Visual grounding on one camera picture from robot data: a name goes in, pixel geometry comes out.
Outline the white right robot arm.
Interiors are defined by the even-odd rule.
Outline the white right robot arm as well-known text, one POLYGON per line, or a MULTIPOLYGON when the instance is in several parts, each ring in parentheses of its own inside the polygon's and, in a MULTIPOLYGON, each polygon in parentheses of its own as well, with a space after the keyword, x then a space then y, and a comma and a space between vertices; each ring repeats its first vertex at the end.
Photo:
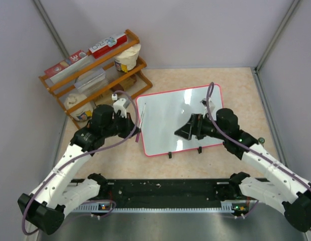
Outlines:
POLYGON ((252 197, 284 215, 295 229, 311 231, 311 182, 301 178, 272 157, 249 133, 240 129, 238 117, 229 108, 221 108, 213 118, 210 113, 192 114, 174 134, 186 140, 195 137, 220 139, 226 150, 264 175, 261 182, 249 174, 230 177, 229 193, 233 198, 252 197))

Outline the pink-framed whiteboard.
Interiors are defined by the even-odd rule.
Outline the pink-framed whiteboard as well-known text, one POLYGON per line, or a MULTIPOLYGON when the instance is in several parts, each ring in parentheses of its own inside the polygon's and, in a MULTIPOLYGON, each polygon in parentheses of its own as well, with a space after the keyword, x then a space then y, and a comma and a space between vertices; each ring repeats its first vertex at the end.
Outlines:
POLYGON ((174 134, 190 119, 193 113, 203 114, 201 103, 208 86, 197 86, 180 90, 140 95, 136 106, 142 121, 141 135, 144 153, 148 157, 221 145, 222 141, 205 137, 191 140, 174 134))

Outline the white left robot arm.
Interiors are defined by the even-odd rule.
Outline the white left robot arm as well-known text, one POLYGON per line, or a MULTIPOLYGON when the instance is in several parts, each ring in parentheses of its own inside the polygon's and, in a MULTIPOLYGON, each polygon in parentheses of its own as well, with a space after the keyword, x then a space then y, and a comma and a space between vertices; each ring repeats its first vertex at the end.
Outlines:
POLYGON ((30 194, 23 193, 18 206, 23 215, 22 231, 25 235, 26 222, 37 230, 53 234, 69 213, 91 199, 103 199, 108 195, 106 178, 90 174, 77 186, 67 189, 78 170, 98 151, 103 151, 105 140, 118 136, 126 141, 139 131, 137 122, 127 112, 129 102, 124 99, 112 105, 99 105, 87 124, 78 129, 70 140, 65 153, 48 176, 30 194))

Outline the magenta-capped whiteboard marker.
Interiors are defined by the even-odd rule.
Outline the magenta-capped whiteboard marker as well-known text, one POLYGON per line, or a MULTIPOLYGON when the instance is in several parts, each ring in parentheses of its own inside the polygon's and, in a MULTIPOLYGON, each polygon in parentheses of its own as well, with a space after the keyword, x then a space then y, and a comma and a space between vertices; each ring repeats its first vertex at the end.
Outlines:
POLYGON ((139 123, 139 132, 136 135, 136 139, 135 142, 138 143, 139 142, 139 138, 142 132, 142 124, 143 124, 143 119, 144 119, 144 114, 145 114, 145 109, 146 109, 146 103, 144 103, 143 109, 142 109, 142 113, 141 113, 141 118, 140 118, 140 123, 139 123))

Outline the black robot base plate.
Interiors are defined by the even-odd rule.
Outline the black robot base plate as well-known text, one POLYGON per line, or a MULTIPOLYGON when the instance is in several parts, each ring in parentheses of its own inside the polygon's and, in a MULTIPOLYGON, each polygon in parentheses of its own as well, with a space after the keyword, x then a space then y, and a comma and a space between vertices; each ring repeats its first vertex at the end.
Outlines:
POLYGON ((229 179, 109 179, 91 200, 117 207, 211 207, 218 201, 246 201, 229 179))

